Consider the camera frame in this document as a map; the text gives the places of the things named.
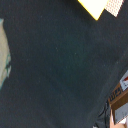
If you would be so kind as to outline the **teal padded gripper finger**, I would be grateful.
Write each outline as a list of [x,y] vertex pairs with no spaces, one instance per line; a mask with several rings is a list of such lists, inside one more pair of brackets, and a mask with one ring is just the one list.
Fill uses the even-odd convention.
[[3,23],[4,20],[0,19],[0,89],[11,71],[11,55]]

